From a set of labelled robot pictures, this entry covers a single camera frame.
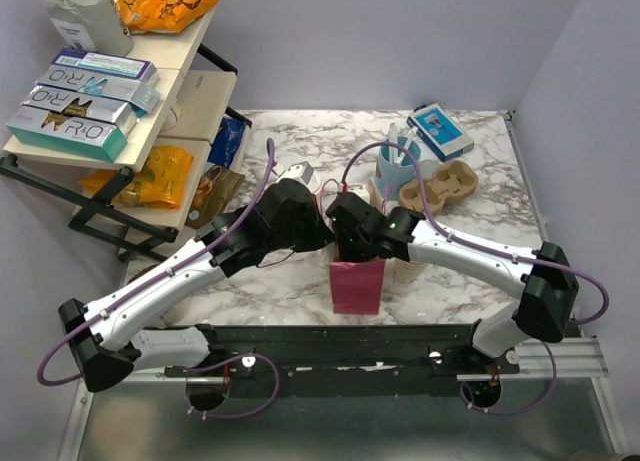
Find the brown pink paper bag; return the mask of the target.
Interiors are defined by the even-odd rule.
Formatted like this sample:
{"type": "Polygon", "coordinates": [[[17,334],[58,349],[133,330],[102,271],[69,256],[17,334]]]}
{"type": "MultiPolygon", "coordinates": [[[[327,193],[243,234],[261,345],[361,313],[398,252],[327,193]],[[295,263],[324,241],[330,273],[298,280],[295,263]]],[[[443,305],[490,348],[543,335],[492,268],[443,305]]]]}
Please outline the brown pink paper bag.
{"type": "MultiPolygon", "coordinates": [[[[366,184],[371,201],[370,205],[385,213],[388,202],[388,192],[384,197],[372,180],[366,184]]],[[[334,178],[323,182],[321,190],[316,194],[322,214],[326,212],[329,203],[328,196],[337,194],[341,190],[341,183],[334,178]],[[336,188],[328,188],[334,183],[336,188]]],[[[330,294],[335,314],[346,315],[377,315],[379,313],[381,293],[384,280],[385,261],[374,258],[371,261],[353,263],[340,261],[335,243],[323,250],[328,262],[330,294]]]]}

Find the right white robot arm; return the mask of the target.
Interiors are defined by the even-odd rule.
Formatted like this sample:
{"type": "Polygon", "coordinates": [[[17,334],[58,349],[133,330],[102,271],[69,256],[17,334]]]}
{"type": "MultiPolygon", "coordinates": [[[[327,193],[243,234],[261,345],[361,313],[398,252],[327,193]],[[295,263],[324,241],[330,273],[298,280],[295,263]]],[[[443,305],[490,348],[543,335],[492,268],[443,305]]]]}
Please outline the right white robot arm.
{"type": "Polygon", "coordinates": [[[344,261],[371,258],[401,260],[445,267],[499,288],[514,300],[496,314],[476,322],[470,342],[460,348],[460,360],[480,373],[511,347],[529,339],[563,340],[579,285],[567,269],[564,251],[549,242],[540,249],[498,245],[472,236],[481,250],[453,239],[446,227],[436,229],[426,216],[397,206],[383,214],[356,194],[342,193],[327,215],[344,261]]]}

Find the white paper coffee cup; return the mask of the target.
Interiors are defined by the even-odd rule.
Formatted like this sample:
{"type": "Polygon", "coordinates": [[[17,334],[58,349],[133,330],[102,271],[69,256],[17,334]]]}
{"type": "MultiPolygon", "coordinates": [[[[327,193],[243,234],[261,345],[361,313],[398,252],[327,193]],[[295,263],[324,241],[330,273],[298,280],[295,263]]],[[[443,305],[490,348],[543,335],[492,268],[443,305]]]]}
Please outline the white paper coffee cup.
{"type": "Polygon", "coordinates": [[[313,174],[308,183],[308,188],[310,192],[314,195],[318,194],[321,190],[322,183],[323,183],[322,178],[317,174],[313,174]]]}

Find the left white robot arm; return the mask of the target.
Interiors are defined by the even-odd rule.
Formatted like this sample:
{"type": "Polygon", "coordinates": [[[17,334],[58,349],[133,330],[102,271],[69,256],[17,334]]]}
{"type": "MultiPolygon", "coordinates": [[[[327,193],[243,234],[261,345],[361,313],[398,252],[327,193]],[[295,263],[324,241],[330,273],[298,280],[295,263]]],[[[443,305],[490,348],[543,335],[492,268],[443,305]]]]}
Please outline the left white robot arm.
{"type": "Polygon", "coordinates": [[[129,285],[89,303],[64,302],[58,316],[86,387],[104,391],[138,369],[159,366],[214,374],[222,353],[200,329],[153,334],[148,324],[205,287],[259,265],[271,252],[314,252],[332,239],[308,188],[284,179],[253,205],[214,216],[172,256],[129,285]]]}

